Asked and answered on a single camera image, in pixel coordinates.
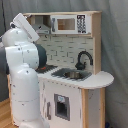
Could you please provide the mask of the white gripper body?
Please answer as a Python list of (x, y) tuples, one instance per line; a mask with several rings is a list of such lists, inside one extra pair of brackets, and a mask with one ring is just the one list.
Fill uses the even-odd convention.
[(37, 41), (39, 39), (39, 35), (33, 29), (33, 27), (29, 24), (26, 17), (19, 13), (14, 19), (13, 23), (18, 27), (23, 29), (31, 42)]

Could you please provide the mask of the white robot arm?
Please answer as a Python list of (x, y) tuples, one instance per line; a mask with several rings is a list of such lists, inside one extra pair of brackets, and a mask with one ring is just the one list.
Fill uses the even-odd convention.
[(19, 13), (2, 35), (0, 71), (10, 76), (11, 109), (14, 124), (19, 128), (50, 128), (40, 112), (40, 87), (37, 68), (47, 62), (45, 49), (35, 41), (38, 34)]

